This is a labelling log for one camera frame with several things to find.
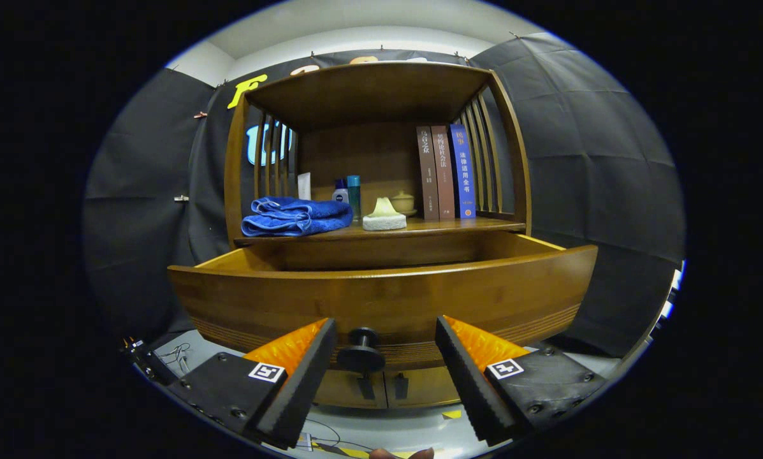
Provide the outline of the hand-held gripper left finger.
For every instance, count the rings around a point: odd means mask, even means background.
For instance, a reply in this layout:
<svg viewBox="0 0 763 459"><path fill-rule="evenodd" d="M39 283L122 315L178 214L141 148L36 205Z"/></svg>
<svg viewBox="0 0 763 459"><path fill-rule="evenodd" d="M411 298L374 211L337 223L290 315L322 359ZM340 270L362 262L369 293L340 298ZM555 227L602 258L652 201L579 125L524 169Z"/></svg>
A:
<svg viewBox="0 0 763 459"><path fill-rule="evenodd" d="M220 352L166 389L200 415L254 442L296 447L337 343L332 317L300 328L298 356L279 363Z"/></svg>

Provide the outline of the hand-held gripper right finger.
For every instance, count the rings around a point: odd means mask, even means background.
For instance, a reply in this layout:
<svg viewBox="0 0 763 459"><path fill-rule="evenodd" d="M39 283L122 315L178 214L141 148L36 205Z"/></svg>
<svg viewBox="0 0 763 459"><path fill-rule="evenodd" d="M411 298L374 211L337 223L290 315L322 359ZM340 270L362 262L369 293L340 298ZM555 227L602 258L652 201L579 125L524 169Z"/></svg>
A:
<svg viewBox="0 0 763 459"><path fill-rule="evenodd" d="M472 429L490 446L567 420L606 384L555 347L528 351L449 316L437 318L435 343Z"/></svg>

